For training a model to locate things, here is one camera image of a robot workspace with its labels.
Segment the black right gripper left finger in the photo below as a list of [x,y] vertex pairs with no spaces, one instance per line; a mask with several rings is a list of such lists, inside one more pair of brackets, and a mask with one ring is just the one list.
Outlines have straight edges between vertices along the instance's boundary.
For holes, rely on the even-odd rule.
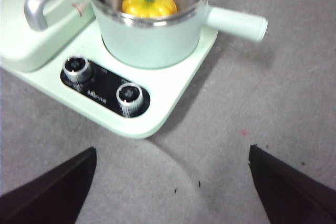
[[90,147],[1,195],[1,223],[75,223],[96,165],[97,152]]

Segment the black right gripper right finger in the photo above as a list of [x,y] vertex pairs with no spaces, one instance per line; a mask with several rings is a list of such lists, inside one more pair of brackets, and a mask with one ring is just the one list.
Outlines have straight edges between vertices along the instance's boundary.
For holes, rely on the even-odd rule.
[[335,223],[335,190],[252,145],[249,168],[270,223]]

